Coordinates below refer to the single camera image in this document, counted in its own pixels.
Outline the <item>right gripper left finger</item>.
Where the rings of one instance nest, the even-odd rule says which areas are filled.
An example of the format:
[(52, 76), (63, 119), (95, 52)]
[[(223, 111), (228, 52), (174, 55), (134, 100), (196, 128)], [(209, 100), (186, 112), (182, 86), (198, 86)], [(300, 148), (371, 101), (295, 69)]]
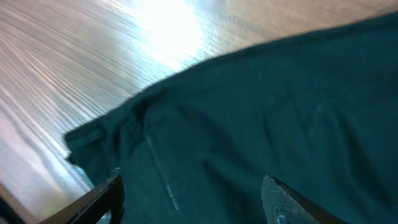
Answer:
[(90, 224), (97, 223), (110, 212), (110, 224), (120, 224), (124, 209), (124, 187), (120, 175), (84, 194), (63, 210), (48, 217), (40, 224)]

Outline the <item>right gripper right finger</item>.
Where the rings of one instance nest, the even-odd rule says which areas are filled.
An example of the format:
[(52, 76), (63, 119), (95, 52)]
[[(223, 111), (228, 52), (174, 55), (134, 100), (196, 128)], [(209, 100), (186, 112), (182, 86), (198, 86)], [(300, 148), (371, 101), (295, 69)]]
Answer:
[(268, 224), (344, 222), (275, 177), (264, 177), (261, 198)]

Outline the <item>black shorts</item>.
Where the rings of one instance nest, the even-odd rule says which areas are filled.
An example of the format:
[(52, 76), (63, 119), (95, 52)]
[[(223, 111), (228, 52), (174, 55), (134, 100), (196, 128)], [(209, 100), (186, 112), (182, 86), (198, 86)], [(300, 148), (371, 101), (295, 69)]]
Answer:
[(65, 135), (123, 223), (265, 223), (276, 177), (349, 223), (397, 222), (397, 14), (213, 58)]

